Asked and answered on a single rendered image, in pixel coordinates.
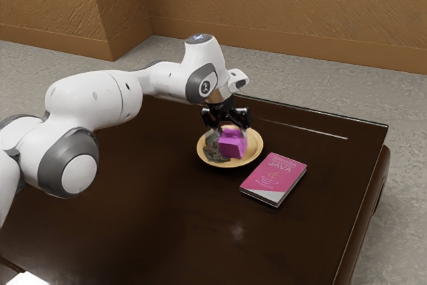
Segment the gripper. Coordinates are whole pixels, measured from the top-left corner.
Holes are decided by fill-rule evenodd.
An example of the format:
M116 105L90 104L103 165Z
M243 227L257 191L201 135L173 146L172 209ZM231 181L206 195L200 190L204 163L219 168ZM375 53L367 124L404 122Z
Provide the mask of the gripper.
M201 111L201 118L206 127L217 129L217 119L231 119L246 138L250 128L250 110L248 107L237 107L233 95L219 103L208 103Z

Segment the magenta block with handle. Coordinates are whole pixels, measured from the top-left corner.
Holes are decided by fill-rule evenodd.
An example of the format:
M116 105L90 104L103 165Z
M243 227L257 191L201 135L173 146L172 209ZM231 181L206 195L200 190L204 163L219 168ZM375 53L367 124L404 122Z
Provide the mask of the magenta block with handle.
M218 147L222 156L242 159L248 148L246 134L238 127L224 126L218 139Z

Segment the patterned grey-green item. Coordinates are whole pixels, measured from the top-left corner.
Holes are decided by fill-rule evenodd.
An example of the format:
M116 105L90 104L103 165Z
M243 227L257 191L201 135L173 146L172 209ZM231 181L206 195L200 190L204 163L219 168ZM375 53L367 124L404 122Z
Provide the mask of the patterned grey-green item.
M203 147L203 153L209 162L214 163L225 163L229 162L231 159L222 155L220 147L218 145L218 140L220 134L211 129L207 131L204 135L205 146Z

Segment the tan round plate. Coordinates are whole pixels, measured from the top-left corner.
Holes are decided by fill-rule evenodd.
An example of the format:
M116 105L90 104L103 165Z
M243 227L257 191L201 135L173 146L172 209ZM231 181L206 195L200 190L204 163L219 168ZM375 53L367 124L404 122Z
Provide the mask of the tan round plate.
M264 142L261 138L261 135L252 128L247 130L246 138L248 141L248 148L242 159L230 158L231 160L225 163L209 162L203 153L203 147L205 146L204 135L202 135L199 138L199 141L197 142L197 147L196 147L197 154L202 161L204 161L205 163L211 166L215 166L219 168L236 168L236 167L244 166L254 161L261 154L261 151L264 146Z

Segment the pink book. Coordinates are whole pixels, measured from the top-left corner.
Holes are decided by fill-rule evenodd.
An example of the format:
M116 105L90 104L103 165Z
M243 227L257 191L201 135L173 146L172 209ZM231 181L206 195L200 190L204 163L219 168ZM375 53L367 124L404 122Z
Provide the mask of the pink book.
M278 208L307 165L270 152L239 186L240 192Z

